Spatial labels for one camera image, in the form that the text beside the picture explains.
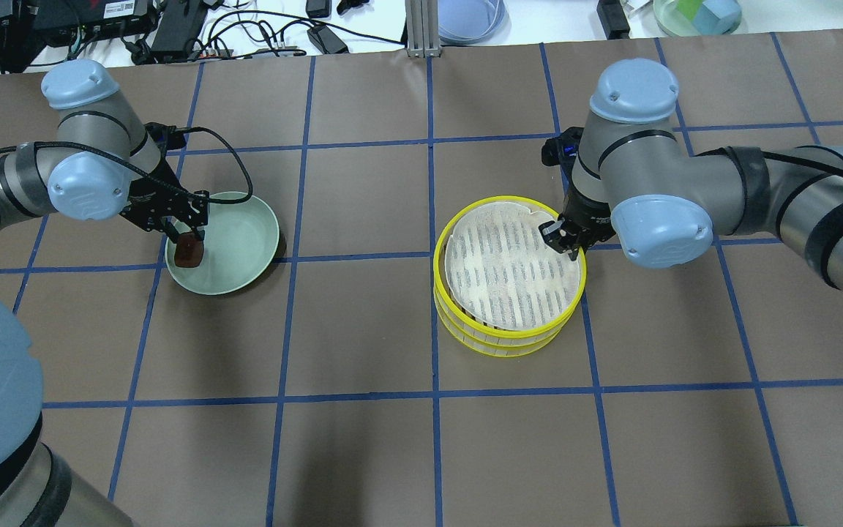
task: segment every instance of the sticker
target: sticker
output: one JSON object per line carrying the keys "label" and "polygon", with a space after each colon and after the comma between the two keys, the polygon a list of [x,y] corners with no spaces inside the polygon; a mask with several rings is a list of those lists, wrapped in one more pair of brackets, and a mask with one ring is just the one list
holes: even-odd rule
{"label": "sticker", "polygon": [[124,2],[106,4],[106,10],[103,11],[103,18],[127,17],[131,14],[135,14],[135,0],[126,0]]}

